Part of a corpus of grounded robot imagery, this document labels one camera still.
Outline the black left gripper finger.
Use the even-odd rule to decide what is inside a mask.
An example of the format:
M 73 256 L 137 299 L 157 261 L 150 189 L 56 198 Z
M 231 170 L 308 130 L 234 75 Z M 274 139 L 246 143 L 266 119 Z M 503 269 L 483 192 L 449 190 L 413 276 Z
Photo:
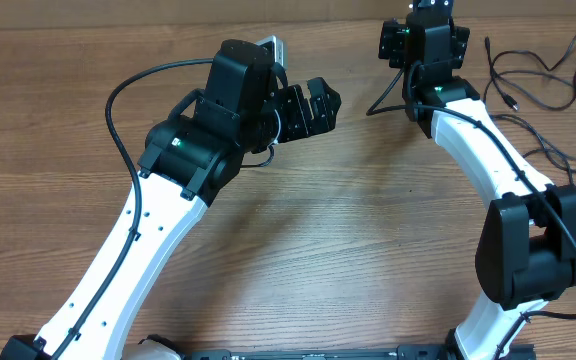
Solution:
M 341 107 L 340 95 L 321 77 L 308 80 L 307 87 L 311 94 L 310 99 L 318 102 L 319 109 L 323 113 L 324 130 L 322 133 L 334 130 L 336 117 Z
M 303 111 L 304 128 L 308 135 L 318 135 L 324 130 L 324 117 L 319 109 L 318 102 L 302 97 L 301 110 Z

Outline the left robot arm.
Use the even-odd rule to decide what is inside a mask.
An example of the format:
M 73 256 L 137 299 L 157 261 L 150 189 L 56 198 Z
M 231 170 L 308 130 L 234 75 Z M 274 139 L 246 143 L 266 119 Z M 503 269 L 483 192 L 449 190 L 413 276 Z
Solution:
M 208 65 L 205 86 L 175 105 L 148 132 L 140 158 L 127 161 L 130 193 L 78 286 L 37 334 L 11 337 L 3 358 L 181 357 L 158 335 L 127 341 L 170 256 L 247 154 L 330 132 L 342 104 L 320 77 L 289 85 L 284 46 L 274 36 L 226 40 Z

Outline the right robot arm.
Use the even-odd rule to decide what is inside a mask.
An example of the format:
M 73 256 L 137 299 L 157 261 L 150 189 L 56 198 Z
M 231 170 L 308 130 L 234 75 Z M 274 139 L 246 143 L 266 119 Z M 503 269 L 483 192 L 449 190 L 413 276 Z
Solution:
M 537 171 L 492 121 L 479 93 L 456 75 L 469 30 L 448 1 L 415 0 L 404 22 L 384 23 L 379 55 L 397 70 L 403 109 L 447 151 L 486 207 L 475 254 L 481 292 L 441 345 L 401 345 L 400 359 L 531 359 L 515 338 L 576 286 L 576 186 Z

